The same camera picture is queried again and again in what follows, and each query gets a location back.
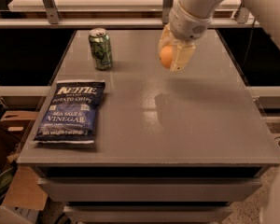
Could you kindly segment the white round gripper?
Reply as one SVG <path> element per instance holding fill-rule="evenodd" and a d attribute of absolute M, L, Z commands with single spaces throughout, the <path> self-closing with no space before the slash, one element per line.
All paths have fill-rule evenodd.
<path fill-rule="evenodd" d="M 172 72 L 180 71 L 188 64 L 196 49 L 195 44 L 191 42 L 205 34 L 211 21 L 211 17 L 195 17 L 182 8 L 179 2 L 174 3 L 169 13 L 169 24 L 163 27 L 158 45 L 158 52 L 172 47 Z M 175 38 L 182 41 L 173 43 Z"/>

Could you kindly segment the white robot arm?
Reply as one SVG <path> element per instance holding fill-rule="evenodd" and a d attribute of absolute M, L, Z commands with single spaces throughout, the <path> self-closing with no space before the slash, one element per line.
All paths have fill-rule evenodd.
<path fill-rule="evenodd" d="M 161 64 L 172 70 L 182 69 L 190 60 L 194 41 L 200 38 L 223 0 L 175 0 L 168 13 L 159 42 Z M 252 15 L 280 49 L 280 0 L 241 0 L 236 12 L 238 22 Z M 259 212 L 260 224 L 280 224 L 280 166 L 269 188 L 266 204 Z"/>

